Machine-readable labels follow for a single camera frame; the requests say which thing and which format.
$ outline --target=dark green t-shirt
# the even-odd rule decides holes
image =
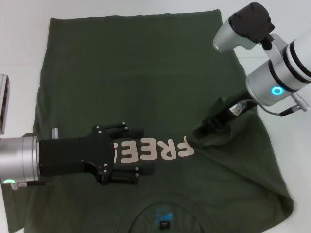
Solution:
[[[3,186],[9,231],[260,233],[293,201],[256,112],[200,141],[191,132],[219,97],[245,89],[235,54],[215,51],[220,11],[51,19],[34,135],[85,136],[126,121],[142,140],[115,142],[115,166],[156,165],[139,185],[100,186],[90,174],[41,187]]]

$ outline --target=silver metal cylinder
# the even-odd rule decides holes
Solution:
[[[274,80],[269,70],[269,61],[259,66],[247,76],[246,87],[251,96],[264,106],[271,106],[291,94],[281,89]],[[282,93],[274,93],[274,88],[280,88]]]
[[[1,183],[37,181],[37,137],[2,138],[0,140]]]
[[[58,139],[58,128],[52,129],[52,139]]]
[[[287,87],[293,90],[300,90],[305,87],[307,84],[302,83],[297,78],[293,76],[293,74],[288,70],[284,60],[281,60],[278,64],[273,65],[273,68],[279,77],[279,79],[284,83]]]
[[[306,74],[301,68],[304,67],[306,70],[311,72],[311,53],[308,49],[311,42],[311,31],[306,32],[294,41],[294,50],[296,56],[300,61],[300,66],[297,65],[292,54],[288,52],[288,58],[294,69],[303,76],[306,80],[311,81],[311,75]]]

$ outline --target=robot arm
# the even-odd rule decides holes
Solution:
[[[9,78],[0,75],[1,134],[4,134],[9,100]],[[88,172],[99,184],[138,184],[141,175],[151,175],[152,166],[114,167],[113,140],[142,138],[143,129],[130,130],[126,123],[110,126],[96,125],[85,137],[58,139],[58,129],[52,130],[50,140],[37,137],[0,139],[0,182],[19,187],[44,185],[49,176]]]
[[[227,52],[236,46],[250,50],[261,44],[270,60],[247,76],[247,92],[227,101],[217,114],[202,122],[203,125],[194,131],[197,137],[221,131],[257,104],[271,113],[263,106],[272,106],[287,96],[291,96],[296,105],[271,114],[283,117],[300,109],[309,110],[297,91],[311,83],[311,32],[287,44],[278,35],[270,35],[274,28],[267,10],[253,2],[230,16],[218,30],[213,41],[217,51]]]

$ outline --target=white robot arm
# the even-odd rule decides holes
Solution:
[[[224,103],[218,113],[202,122],[194,131],[197,137],[221,131],[224,125],[256,105],[281,117],[309,110],[297,91],[311,83],[311,32],[287,44],[277,34],[270,35],[274,28],[268,11],[253,2],[231,15],[218,30],[213,41],[217,51],[227,52],[236,46],[250,50],[261,44],[270,60],[247,76],[246,92]],[[287,96],[291,96],[296,105],[281,113],[272,113],[263,107],[272,106]]]

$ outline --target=white device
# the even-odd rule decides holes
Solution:
[[[287,44],[277,34],[270,35],[273,29],[267,10],[253,2],[222,25],[213,45],[226,52],[236,46],[250,50],[261,44],[270,60],[247,76],[246,87],[251,97],[260,105],[271,106],[292,96],[297,105],[289,111],[307,111],[309,106],[297,91],[311,83],[311,32]]]

